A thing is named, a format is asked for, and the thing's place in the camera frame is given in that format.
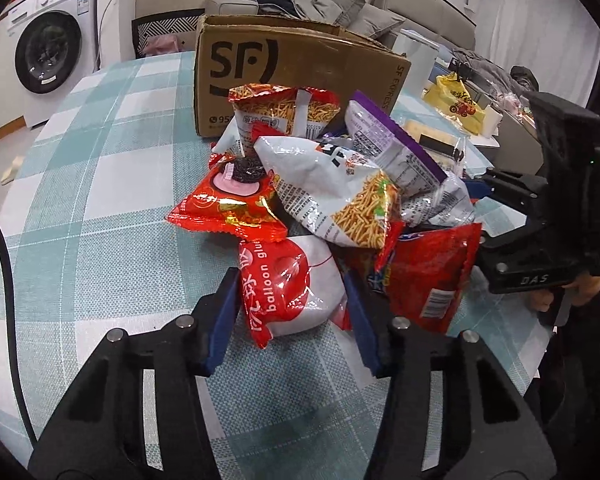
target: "purple snack bag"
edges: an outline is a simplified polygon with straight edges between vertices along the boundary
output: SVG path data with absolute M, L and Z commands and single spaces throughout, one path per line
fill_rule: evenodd
M 361 91 L 356 91 L 345 113 L 353 149 L 374 161 L 403 197 L 433 191 L 446 173 L 391 117 Z

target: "white washing machine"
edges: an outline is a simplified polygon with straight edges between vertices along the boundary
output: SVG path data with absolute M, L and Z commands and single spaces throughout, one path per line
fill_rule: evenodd
M 25 0 L 9 11 L 14 67 L 27 89 L 24 120 L 40 124 L 80 79 L 97 70 L 96 0 Z

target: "screw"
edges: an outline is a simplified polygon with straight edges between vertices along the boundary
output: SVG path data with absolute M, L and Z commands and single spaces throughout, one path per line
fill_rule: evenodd
M 462 332 L 462 339 L 464 339 L 468 343 L 477 343 L 478 341 L 480 341 L 480 336 L 477 332 L 474 332 L 473 330 L 465 330 L 464 332 Z
M 405 317 L 397 316 L 391 320 L 391 324 L 398 330 L 406 330 L 411 326 L 411 321 Z
M 176 318 L 176 325 L 180 328 L 189 328 L 190 326 L 193 326 L 195 322 L 196 320 L 189 314 L 182 314 L 182 316 Z
M 116 341 L 120 341 L 124 335 L 125 332 L 121 328 L 112 328 L 107 332 L 107 339 L 115 343 Z

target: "human hand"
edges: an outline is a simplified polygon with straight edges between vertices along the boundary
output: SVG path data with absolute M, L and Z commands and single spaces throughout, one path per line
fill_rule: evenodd
M 588 272 L 583 272 L 573 283 L 562 288 L 575 288 L 576 294 L 571 304 L 583 306 L 600 292 L 600 276 L 591 276 Z M 533 290 L 530 294 L 530 306 L 539 312 L 547 312 L 553 302 L 554 294 L 550 290 Z

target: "red snack bag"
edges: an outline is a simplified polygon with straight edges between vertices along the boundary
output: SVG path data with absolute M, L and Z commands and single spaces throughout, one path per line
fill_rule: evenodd
M 396 316 L 446 333 L 474 266 L 481 232 L 481 224 L 469 224 L 401 235 L 379 272 L 368 251 L 349 251 L 347 263 L 366 277 L 372 290 L 389 297 Z
M 166 220 L 189 231 L 282 240 L 286 226 L 271 209 L 275 195 L 271 179 L 255 159 L 223 156 Z
M 240 242 L 242 300 L 259 348 L 331 319 L 348 330 L 347 297 L 328 245 L 313 235 Z

